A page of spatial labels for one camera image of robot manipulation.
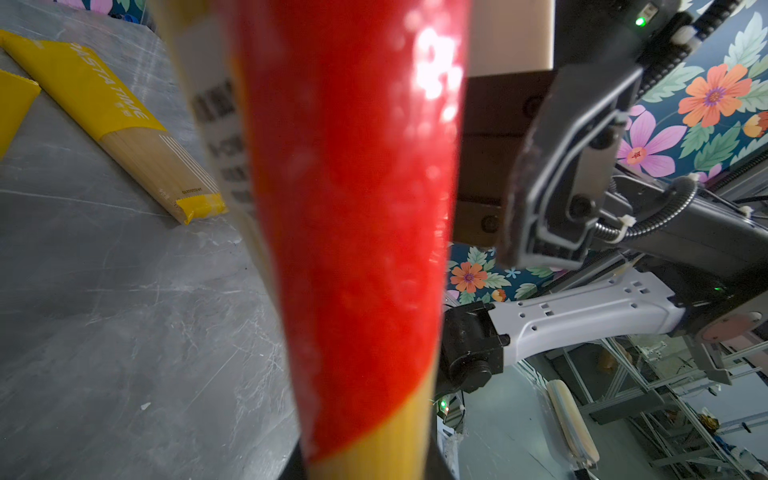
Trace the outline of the yellow pasta pack middle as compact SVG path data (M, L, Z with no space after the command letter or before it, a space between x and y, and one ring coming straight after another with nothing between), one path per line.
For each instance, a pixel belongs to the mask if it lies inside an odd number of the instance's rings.
M37 82L10 72L1 71L0 98L0 157L9 149L31 105L39 96Z

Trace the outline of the yellow pasta pack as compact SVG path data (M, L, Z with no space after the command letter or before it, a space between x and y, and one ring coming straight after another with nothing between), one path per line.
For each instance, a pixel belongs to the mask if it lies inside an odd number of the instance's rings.
M212 176L92 49L7 31L1 45L179 223L228 212Z
M1 71L0 98L0 157L9 149L31 105L39 96L37 82L10 72Z

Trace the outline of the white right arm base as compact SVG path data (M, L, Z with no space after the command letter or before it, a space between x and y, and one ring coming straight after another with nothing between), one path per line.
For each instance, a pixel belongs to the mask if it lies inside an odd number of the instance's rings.
M633 268L608 280L515 302L451 306L443 333L434 398L471 393L492 376L551 350L635 334L675 330L685 309L651 272Z

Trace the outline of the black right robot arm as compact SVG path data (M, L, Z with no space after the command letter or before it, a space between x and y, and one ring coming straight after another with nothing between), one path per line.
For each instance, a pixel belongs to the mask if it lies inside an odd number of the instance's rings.
M521 357L625 335L723 342L767 320L767 224L717 194L767 148L767 23L742 5L482 1L472 11L445 335Z

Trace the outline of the yellow pasta pack right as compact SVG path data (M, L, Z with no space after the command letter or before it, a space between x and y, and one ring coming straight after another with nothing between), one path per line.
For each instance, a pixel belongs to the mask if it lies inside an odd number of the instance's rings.
M228 212L212 176L92 49L7 31L1 45L179 223Z

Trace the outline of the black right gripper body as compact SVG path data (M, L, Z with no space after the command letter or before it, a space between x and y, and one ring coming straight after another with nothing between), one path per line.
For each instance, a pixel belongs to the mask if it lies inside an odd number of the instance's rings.
M475 1L453 238L503 266L581 267L640 68L607 1Z

